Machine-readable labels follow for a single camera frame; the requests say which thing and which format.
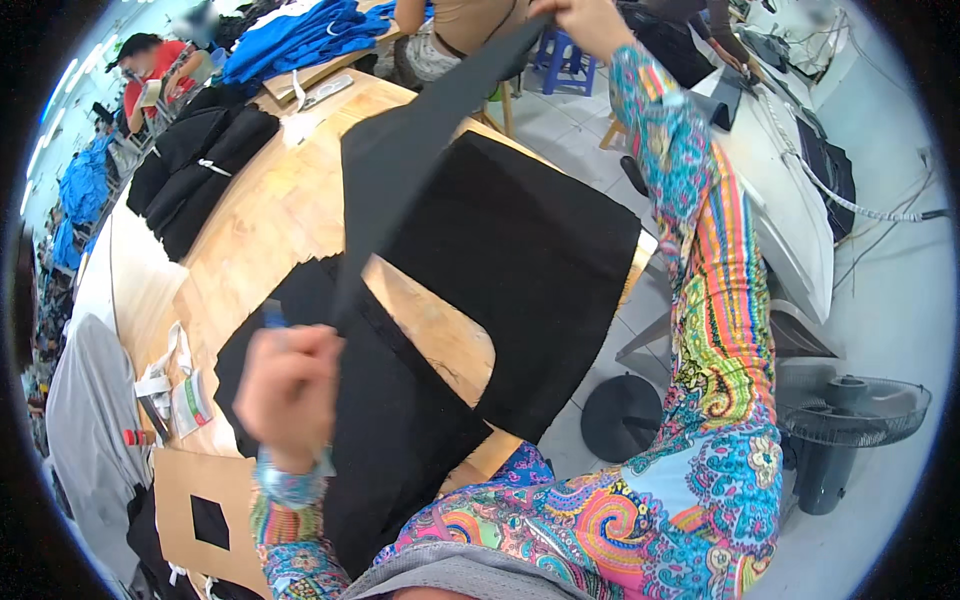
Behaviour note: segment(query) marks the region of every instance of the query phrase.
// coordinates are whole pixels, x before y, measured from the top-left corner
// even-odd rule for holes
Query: person in red shirt
[[[107,72],[120,65],[142,82],[151,79],[162,80],[184,48],[186,44],[181,41],[165,41],[154,34],[133,34],[120,47],[116,60],[107,65]],[[190,75],[202,61],[203,57],[194,53],[177,69],[176,73],[172,74],[163,88],[163,97],[167,102],[179,98],[194,85],[195,82],[190,79]],[[153,118],[156,115],[156,109],[142,107],[143,86],[136,78],[129,77],[129,79],[127,89],[124,91],[123,106],[131,133],[137,133],[143,127],[144,114]]]

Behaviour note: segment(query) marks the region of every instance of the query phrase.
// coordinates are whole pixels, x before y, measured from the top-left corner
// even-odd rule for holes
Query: square hole
[[[193,535],[199,541],[230,550],[230,530],[220,505],[205,498],[190,495],[193,513]]]

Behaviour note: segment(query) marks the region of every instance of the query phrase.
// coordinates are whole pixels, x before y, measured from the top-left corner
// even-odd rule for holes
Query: person's hand
[[[253,335],[233,410],[280,470],[308,472],[330,441],[343,346],[325,325]]]
[[[170,78],[167,80],[166,85],[163,87],[163,100],[167,98],[177,98],[180,94],[180,89],[177,86],[177,82],[180,80],[180,72],[174,72]]]
[[[617,48],[636,44],[612,0],[535,0],[530,5],[531,17],[545,12],[553,12],[573,41],[603,62],[610,62]]]
[[[760,66],[760,63],[756,61],[756,57],[750,55],[750,59],[747,60],[747,68],[750,69],[750,72],[756,75],[762,84],[765,84],[767,81],[767,74],[763,72],[763,67]]]
[[[720,60],[736,69],[737,73],[743,73],[743,63],[736,59],[734,55],[723,49],[723,46],[717,44],[713,46],[713,51],[717,53]]]

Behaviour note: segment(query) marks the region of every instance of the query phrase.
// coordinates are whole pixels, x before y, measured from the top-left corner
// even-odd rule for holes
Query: colorful paisley shirt
[[[437,540],[498,549],[598,598],[736,598],[774,553],[780,435],[766,272],[750,208],[708,124],[640,46],[611,63],[673,286],[672,383],[653,445],[555,482],[524,444],[491,482],[414,516],[375,564]],[[252,529],[277,598],[349,586],[323,537],[315,477],[258,465]],[[305,498],[313,501],[309,504]]]

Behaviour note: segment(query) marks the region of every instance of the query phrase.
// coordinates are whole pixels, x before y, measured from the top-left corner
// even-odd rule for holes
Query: electric fan
[[[777,368],[777,426],[789,437],[797,506],[826,515],[846,493],[858,448],[895,444],[924,422],[930,391],[890,379],[837,375],[830,366]]]

